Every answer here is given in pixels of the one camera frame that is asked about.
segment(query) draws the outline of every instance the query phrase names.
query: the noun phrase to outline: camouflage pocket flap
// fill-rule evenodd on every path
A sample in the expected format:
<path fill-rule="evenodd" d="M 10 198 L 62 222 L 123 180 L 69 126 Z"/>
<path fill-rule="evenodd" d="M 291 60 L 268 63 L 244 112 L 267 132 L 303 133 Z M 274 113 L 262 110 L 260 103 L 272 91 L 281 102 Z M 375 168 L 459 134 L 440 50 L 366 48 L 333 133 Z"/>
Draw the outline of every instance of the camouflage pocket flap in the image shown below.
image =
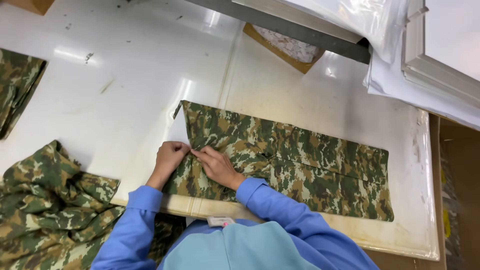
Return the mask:
<path fill-rule="evenodd" d="M 388 151 L 277 123 L 276 156 L 356 179 L 384 184 Z"/>

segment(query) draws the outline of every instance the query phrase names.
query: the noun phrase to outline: white tag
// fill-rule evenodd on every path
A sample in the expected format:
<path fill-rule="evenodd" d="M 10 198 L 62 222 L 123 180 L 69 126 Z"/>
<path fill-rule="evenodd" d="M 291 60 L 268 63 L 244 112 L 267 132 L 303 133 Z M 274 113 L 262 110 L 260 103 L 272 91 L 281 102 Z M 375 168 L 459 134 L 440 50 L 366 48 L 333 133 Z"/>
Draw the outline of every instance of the white tag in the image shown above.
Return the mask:
<path fill-rule="evenodd" d="M 235 220 L 231 217 L 208 217 L 208 227 L 217 227 L 217 226 L 226 226 L 233 223 L 236 223 Z"/>

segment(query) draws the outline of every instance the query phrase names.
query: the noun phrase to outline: gray metal bar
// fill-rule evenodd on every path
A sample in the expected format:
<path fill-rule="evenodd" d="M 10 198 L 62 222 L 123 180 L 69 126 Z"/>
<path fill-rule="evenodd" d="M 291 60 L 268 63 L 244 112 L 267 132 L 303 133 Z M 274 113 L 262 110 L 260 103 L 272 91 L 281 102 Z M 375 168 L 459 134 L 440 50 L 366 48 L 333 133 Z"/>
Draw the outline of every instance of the gray metal bar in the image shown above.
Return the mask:
<path fill-rule="evenodd" d="M 223 13 L 244 22 L 275 31 L 282 35 L 315 45 L 327 51 L 365 64 L 370 63 L 368 48 L 311 28 L 298 25 L 256 9 L 233 3 L 231 0 L 187 0 L 202 7 Z"/>

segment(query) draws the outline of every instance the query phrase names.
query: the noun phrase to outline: person's left hand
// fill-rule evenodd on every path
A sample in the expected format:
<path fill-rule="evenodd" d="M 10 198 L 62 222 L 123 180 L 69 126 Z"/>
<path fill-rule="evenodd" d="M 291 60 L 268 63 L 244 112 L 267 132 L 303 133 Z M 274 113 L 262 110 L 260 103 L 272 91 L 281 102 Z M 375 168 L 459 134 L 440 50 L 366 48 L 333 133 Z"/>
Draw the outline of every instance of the person's left hand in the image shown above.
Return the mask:
<path fill-rule="evenodd" d="M 156 165 L 145 185 L 162 191 L 172 172 L 180 165 L 190 146 L 182 142 L 164 142 L 156 154 Z"/>

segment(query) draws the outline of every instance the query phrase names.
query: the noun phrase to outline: camouflage pants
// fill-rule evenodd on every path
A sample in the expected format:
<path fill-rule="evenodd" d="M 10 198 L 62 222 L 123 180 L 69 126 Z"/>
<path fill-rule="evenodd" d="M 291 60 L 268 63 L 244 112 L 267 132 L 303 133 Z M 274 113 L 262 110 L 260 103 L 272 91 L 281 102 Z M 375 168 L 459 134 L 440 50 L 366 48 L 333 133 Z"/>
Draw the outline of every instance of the camouflage pants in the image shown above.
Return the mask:
<path fill-rule="evenodd" d="M 43 76 L 47 62 L 0 49 L 0 139 L 6 139 Z"/>
<path fill-rule="evenodd" d="M 181 108 L 192 147 L 198 150 L 210 145 L 227 153 L 238 172 L 265 178 L 273 189 L 313 211 L 394 219 L 388 151 L 185 100 L 175 115 Z M 208 179 L 192 154 L 174 171 L 163 191 L 237 201 L 233 190 Z"/>
<path fill-rule="evenodd" d="M 119 181 L 80 171 L 57 141 L 19 161 L 0 186 L 0 269 L 87 269 L 125 207 L 109 204 Z M 185 218 L 157 214 L 161 260 Z"/>

